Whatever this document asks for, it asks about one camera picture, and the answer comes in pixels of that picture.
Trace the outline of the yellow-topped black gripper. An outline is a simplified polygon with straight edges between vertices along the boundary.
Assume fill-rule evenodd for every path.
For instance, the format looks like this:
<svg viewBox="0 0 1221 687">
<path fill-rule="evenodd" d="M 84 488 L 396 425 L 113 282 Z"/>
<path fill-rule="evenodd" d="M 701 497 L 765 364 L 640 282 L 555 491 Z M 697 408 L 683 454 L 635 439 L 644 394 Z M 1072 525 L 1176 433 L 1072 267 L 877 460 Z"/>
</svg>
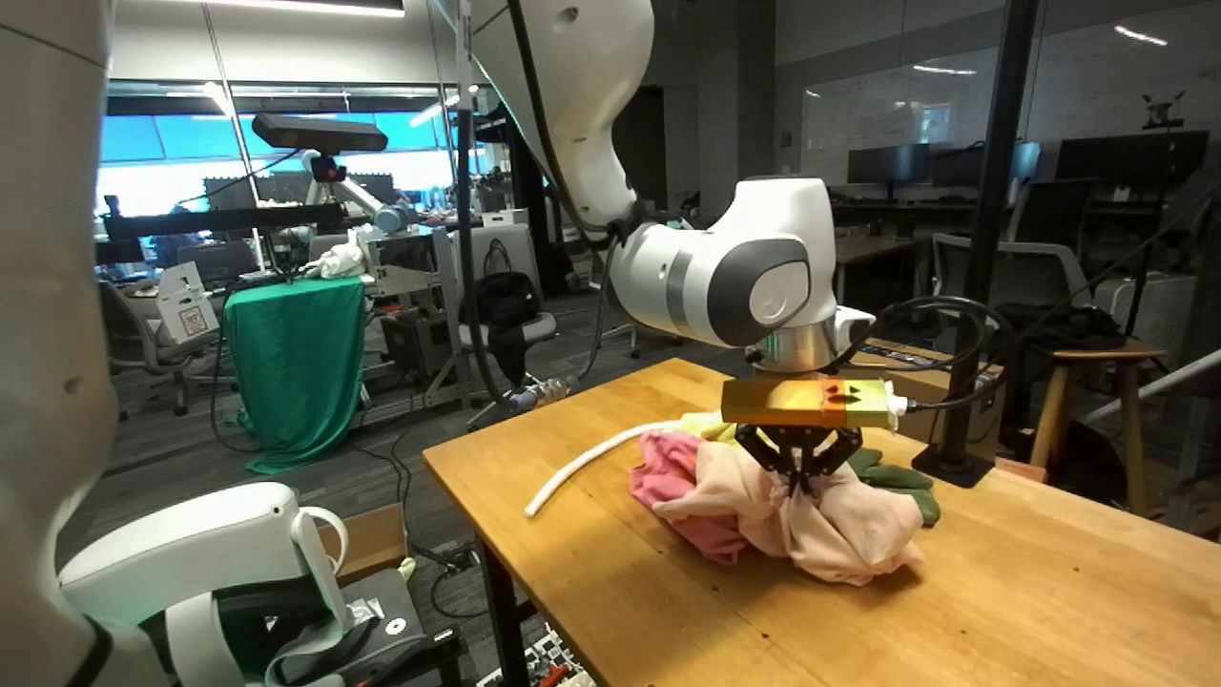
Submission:
<svg viewBox="0 0 1221 687">
<path fill-rule="evenodd" d="M 892 426 L 908 402 L 887 379 L 737 379 L 720 385 L 733 439 L 771 474 L 830 477 L 865 426 Z"/>
</svg>

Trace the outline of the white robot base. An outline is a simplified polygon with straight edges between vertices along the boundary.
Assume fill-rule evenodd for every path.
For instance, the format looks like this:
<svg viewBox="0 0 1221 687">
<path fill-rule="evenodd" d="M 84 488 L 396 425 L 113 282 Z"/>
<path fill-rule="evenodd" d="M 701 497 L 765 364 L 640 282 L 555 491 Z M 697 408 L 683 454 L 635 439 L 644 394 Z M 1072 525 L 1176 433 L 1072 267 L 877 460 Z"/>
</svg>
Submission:
<svg viewBox="0 0 1221 687">
<path fill-rule="evenodd" d="M 285 687 L 356 632 L 342 560 L 339 516 L 250 481 L 105 533 L 61 585 L 113 637 L 144 632 L 178 687 Z"/>
</svg>

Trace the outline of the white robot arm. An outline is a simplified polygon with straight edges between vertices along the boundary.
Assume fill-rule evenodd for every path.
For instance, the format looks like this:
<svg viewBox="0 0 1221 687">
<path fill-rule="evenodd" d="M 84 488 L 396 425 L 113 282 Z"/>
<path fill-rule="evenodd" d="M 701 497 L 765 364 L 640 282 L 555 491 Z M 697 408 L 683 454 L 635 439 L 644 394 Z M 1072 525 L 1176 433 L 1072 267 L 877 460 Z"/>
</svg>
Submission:
<svg viewBox="0 0 1221 687">
<path fill-rule="evenodd" d="M 612 121 L 644 79 L 653 0 L 430 0 L 472 36 L 568 212 L 606 225 L 639 191 Z M 113 439 L 113 391 L 89 240 L 110 0 L 0 0 L 0 673 L 19 687 L 152 687 L 242 681 L 219 598 L 290 588 L 320 606 L 285 650 L 351 632 L 317 533 L 284 483 L 246 516 L 178 529 L 110 565 L 96 597 L 66 588 L 54 544 Z"/>
</svg>

